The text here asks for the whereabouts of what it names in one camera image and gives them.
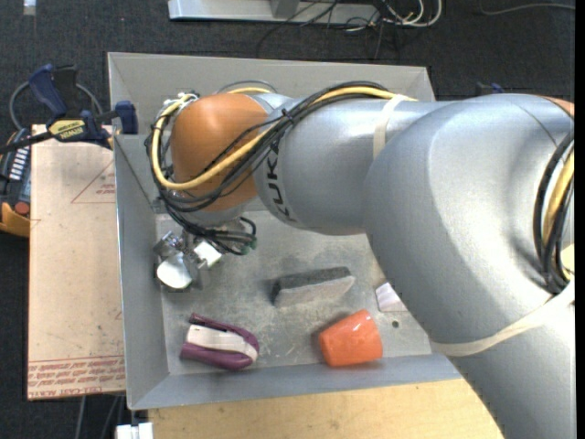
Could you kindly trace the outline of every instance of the gray tray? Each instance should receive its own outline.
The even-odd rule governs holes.
[[[334,82],[356,80],[360,68],[344,64],[226,61],[222,66],[227,72],[220,77],[225,80],[242,79],[245,67],[259,70],[265,80],[273,83],[282,79],[279,73],[296,73],[294,76],[299,80],[307,70],[312,70],[322,76],[320,80],[311,81],[315,85],[313,91]],[[209,63],[212,66],[220,64],[221,59],[110,54],[110,62],[111,83],[115,85],[112,87],[112,103],[129,99],[138,106],[139,113],[144,114],[155,112],[164,99],[159,95],[154,102],[150,98],[153,94],[144,92],[156,85],[154,78],[148,80],[148,74],[154,77],[157,67],[166,76],[174,73],[180,79],[185,77],[181,66],[187,65],[196,72],[206,71],[213,68]],[[138,81],[124,84],[133,77],[140,78],[135,72],[141,67],[139,62],[143,63],[144,69],[140,73],[140,85],[136,84]],[[432,98],[424,69],[364,68],[376,70],[375,80],[382,84],[385,84],[384,76],[393,79],[395,91],[418,95],[427,101]],[[223,83],[209,80],[207,87],[200,92],[212,92],[210,83]],[[292,79],[290,83],[282,92],[299,90]],[[183,293],[164,289],[154,278],[153,246],[169,230],[180,232],[180,229],[157,204],[144,138],[143,134],[118,135],[114,148],[126,385],[131,409],[364,389],[460,377],[445,357],[431,353],[425,332],[409,312],[378,311],[374,290],[386,280],[365,236],[323,236],[288,227],[273,218],[258,200],[248,207],[246,213],[258,226],[259,246],[256,251],[244,257],[222,258],[212,268],[212,283],[204,289],[194,287]],[[269,294],[275,278],[340,265],[347,266],[356,277],[354,286],[342,297],[282,309],[272,305]],[[382,336],[384,358],[350,368],[327,367],[316,342],[319,332],[362,308],[367,309],[376,321]],[[179,358],[188,318],[193,312],[254,333],[261,345],[258,360],[242,371],[227,372]]]

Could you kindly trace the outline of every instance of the dark carpet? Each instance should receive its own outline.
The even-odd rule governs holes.
[[[0,144],[12,132],[7,110],[12,91],[46,63],[77,64],[79,82],[108,106],[109,51],[424,66],[440,100],[474,96],[478,81],[498,83],[506,91],[575,97],[575,15],[567,10],[481,16],[477,0],[445,0],[435,26],[388,27],[376,54],[378,34],[370,30],[352,36],[323,26],[177,23],[168,20],[167,1],[37,0],[32,17],[23,16],[23,0],[0,0]],[[484,6],[525,2],[484,0]],[[575,5],[575,0],[557,2]],[[17,111],[23,123],[48,118],[29,94]],[[27,275],[28,242],[0,234],[0,434],[72,438],[79,399],[27,402],[25,397]],[[88,399],[82,438],[99,437],[111,405],[111,396]],[[128,412],[121,415],[127,419]]]

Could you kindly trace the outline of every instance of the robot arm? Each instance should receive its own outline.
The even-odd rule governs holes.
[[[505,437],[576,437],[574,296],[495,346],[451,349],[501,333],[572,287],[560,258],[571,105],[519,94],[415,102],[349,83],[301,100],[187,95],[174,109],[169,142],[161,112],[149,147],[167,206],[187,230],[241,250],[253,232],[229,224],[257,193],[291,226],[365,232]]]

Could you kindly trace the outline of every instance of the metal stand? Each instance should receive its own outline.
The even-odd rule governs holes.
[[[169,0],[171,20],[232,20],[322,23],[343,25],[350,18],[373,19],[378,11],[369,4],[337,4],[331,15],[322,15],[335,0]]]

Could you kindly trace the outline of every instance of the cardboard box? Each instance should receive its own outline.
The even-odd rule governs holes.
[[[112,151],[33,146],[29,400],[125,390],[118,275]]]

